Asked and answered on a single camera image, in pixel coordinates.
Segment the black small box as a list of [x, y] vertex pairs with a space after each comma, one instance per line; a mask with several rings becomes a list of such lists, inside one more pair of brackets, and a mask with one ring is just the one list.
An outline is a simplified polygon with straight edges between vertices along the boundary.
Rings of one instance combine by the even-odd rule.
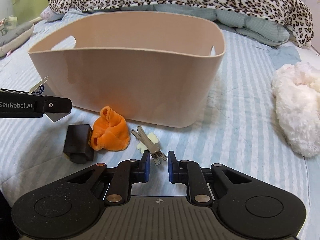
[[68, 125], [63, 153], [76, 164], [93, 161], [94, 150], [91, 147], [92, 128], [89, 124]]

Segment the grey white plush cushion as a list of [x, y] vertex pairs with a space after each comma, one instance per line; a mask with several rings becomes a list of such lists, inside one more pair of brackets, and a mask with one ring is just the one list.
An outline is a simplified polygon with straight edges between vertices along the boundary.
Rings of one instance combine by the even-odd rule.
[[1, 37], [1, 57], [9, 51], [15, 50], [24, 44], [32, 35], [35, 25], [32, 22], [20, 24], [15, 29], [8, 31], [7, 35]]

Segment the green white folded cloth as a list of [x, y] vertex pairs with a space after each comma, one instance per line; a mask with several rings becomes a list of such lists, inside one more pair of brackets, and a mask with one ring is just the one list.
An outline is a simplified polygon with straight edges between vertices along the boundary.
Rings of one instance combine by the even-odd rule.
[[1, 36], [7, 35], [7, 33], [17, 27], [17, 17], [9, 16], [1, 19], [0, 21], [0, 32]]

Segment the blue striped bed sheet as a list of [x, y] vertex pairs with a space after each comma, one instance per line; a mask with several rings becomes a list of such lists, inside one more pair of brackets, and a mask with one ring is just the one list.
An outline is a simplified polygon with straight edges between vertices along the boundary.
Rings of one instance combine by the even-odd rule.
[[[222, 163], [290, 191], [307, 209], [300, 239], [319, 239], [319, 157], [294, 153], [279, 127], [271, 93], [274, 71], [285, 60], [300, 61], [292, 44], [263, 45], [222, 28], [226, 54], [204, 111], [189, 127], [144, 124], [165, 151], [203, 167]], [[63, 155], [70, 124], [93, 124], [98, 114], [74, 108], [70, 115], [1, 120], [1, 193], [9, 203], [81, 169]]]

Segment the orange fabric pouch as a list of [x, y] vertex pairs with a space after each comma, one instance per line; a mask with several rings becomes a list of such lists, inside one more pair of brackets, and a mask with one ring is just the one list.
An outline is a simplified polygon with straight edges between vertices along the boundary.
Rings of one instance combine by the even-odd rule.
[[91, 147], [95, 151], [125, 150], [130, 142], [129, 129], [125, 118], [110, 106], [100, 111], [100, 117], [93, 124]]

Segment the pink pillow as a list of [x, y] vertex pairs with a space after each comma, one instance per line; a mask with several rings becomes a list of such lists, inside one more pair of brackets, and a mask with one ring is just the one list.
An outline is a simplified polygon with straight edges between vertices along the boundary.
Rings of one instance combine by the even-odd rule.
[[62, 19], [64, 14], [57, 14], [50, 7], [46, 7], [40, 14], [40, 17], [47, 22], [55, 22]]

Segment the metal hair clip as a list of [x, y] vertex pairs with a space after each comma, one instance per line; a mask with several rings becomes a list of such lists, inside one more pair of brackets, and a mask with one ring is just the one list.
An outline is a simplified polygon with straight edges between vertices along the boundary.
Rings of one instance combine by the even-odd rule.
[[159, 147], [159, 140], [155, 136], [155, 134], [152, 133], [151, 137], [156, 138], [156, 142], [153, 142], [148, 135], [145, 133], [142, 126], [137, 126], [137, 129], [132, 129], [131, 134], [141, 143], [145, 146], [145, 149], [143, 147], [139, 147], [138, 149], [146, 151], [148, 150], [150, 152], [150, 155], [153, 159], [153, 162], [156, 166], [161, 164], [161, 160], [166, 161], [167, 155], [165, 155], [160, 147]]

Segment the white flower hair clip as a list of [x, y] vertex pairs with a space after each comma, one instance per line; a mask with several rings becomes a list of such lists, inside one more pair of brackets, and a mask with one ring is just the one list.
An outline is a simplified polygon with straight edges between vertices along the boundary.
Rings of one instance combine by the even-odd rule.
[[144, 135], [142, 137], [137, 136], [136, 138], [139, 140], [137, 149], [140, 150], [141, 153], [144, 153], [146, 150], [148, 150], [151, 154], [155, 154], [160, 150], [159, 139], [154, 133], [149, 133], [148, 135]]

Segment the white fluffy plush toy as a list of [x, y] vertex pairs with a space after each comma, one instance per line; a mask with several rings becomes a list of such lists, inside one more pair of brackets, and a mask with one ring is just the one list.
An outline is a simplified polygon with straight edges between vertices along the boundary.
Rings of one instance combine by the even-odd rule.
[[292, 150], [319, 155], [319, 70], [307, 63], [285, 64], [271, 83], [276, 115]]

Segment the beige plastic storage basket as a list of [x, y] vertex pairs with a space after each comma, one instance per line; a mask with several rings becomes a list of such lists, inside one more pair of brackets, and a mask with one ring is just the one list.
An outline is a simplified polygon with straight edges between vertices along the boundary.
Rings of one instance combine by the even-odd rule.
[[92, 14], [28, 54], [40, 77], [79, 108], [183, 128], [202, 112], [226, 51], [209, 20], [155, 11]]

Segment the light green quilt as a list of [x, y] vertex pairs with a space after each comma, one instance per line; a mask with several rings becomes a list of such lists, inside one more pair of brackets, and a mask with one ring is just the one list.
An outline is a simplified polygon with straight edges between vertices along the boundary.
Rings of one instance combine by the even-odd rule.
[[155, 4], [118, 9], [97, 9], [90, 11], [70, 10], [76, 13], [116, 11], [157, 11], [204, 18], [216, 22], [222, 29], [250, 37], [268, 46], [286, 43], [292, 35], [283, 25], [262, 18], [247, 16], [238, 12], [220, 9], [198, 8], [177, 4]]

